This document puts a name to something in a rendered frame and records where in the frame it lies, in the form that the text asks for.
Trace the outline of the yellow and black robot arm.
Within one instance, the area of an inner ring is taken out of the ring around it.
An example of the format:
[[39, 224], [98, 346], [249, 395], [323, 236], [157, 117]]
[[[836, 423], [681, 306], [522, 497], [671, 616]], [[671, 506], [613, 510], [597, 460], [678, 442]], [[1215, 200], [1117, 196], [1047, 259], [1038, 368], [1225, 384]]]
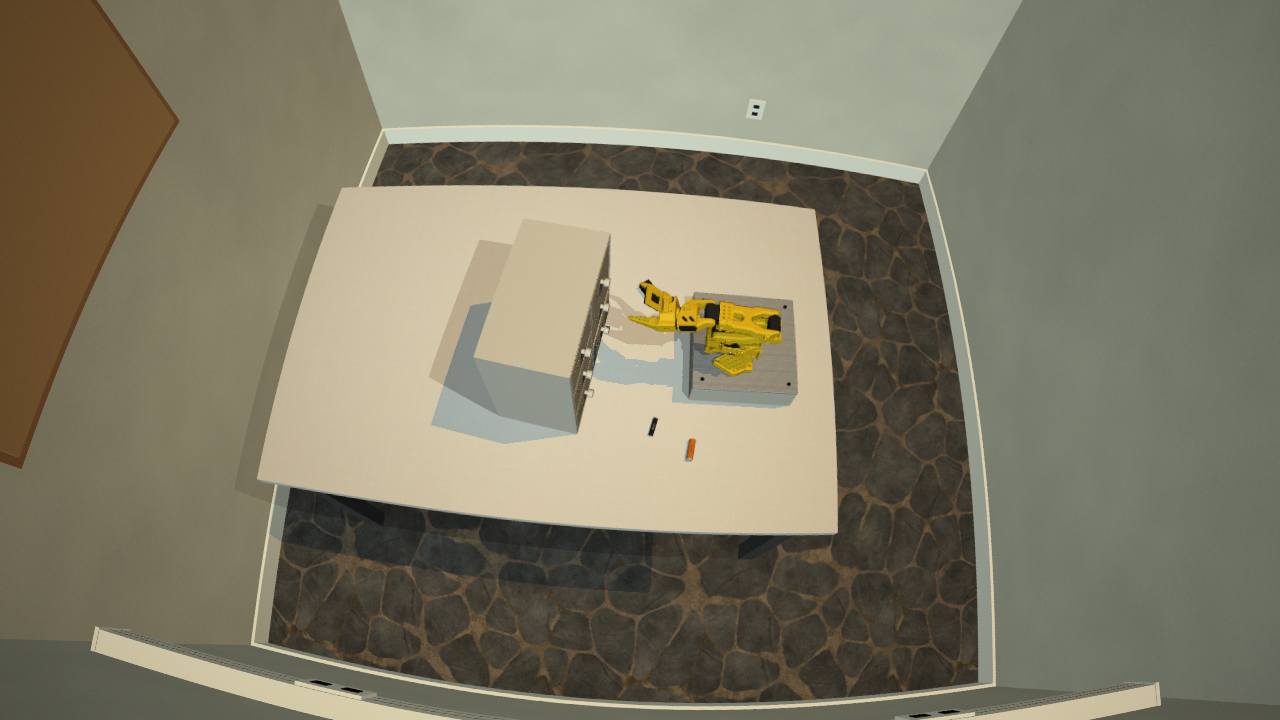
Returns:
[[[699, 318], [700, 309], [705, 309], [704, 318]], [[713, 365], [733, 377], [753, 372], [753, 359], [759, 354], [760, 343], [781, 343], [782, 320], [774, 309], [690, 299], [680, 307], [676, 319], [678, 332], [698, 332], [708, 327], [705, 352], [723, 354], [714, 357]]]

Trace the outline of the dark brown chest of drawers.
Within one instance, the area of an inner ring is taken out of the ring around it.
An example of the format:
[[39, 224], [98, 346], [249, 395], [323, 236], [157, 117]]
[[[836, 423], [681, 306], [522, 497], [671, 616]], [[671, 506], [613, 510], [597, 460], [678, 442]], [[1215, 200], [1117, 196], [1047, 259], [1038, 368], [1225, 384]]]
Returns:
[[499, 416], [579, 434], [571, 374], [611, 233], [524, 219], [474, 360]]

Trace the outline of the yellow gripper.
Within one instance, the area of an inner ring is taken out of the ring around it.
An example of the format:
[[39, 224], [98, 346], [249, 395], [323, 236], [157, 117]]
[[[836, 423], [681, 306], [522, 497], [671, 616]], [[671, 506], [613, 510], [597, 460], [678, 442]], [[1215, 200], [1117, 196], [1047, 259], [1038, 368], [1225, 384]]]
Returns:
[[640, 284], [645, 288], [644, 304], [659, 311], [659, 316], [628, 316], [628, 320], [659, 332], [677, 332], [676, 315], [680, 311], [677, 296], [673, 297], [666, 291], [662, 293], [655, 286], [645, 282]]

